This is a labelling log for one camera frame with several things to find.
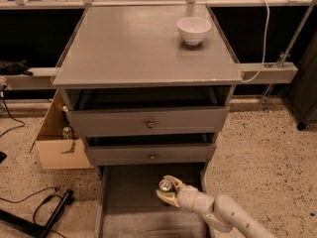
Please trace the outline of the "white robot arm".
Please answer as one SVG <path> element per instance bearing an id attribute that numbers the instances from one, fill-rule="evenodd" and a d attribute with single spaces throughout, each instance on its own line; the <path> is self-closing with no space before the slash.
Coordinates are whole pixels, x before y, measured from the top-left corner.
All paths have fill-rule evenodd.
<path id="1" fill-rule="evenodd" d="M 157 196 L 169 205 L 199 215 L 220 232 L 236 228 L 245 238 L 277 238 L 228 195 L 213 197 L 178 178 L 164 176 L 158 184 Z"/>

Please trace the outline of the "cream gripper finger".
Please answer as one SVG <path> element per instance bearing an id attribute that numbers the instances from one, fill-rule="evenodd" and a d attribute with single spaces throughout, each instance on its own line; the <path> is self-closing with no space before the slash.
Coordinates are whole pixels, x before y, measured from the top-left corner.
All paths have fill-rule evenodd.
<path id="1" fill-rule="evenodd" d="M 157 196 L 163 202 L 175 207 L 179 207 L 175 192 L 163 192 L 163 191 L 157 190 Z"/>
<path id="2" fill-rule="evenodd" d="M 183 185 L 183 182 L 176 177 L 173 176 L 164 176 L 163 187 L 166 191 L 179 191 Z"/>

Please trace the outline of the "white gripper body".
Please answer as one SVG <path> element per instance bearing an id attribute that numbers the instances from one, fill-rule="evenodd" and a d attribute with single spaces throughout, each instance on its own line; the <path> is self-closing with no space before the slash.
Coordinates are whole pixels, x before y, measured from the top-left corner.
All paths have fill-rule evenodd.
<path id="1" fill-rule="evenodd" d="M 213 209 L 214 198 L 192 185 L 183 185 L 176 197 L 177 205 L 188 212 L 207 214 Z"/>

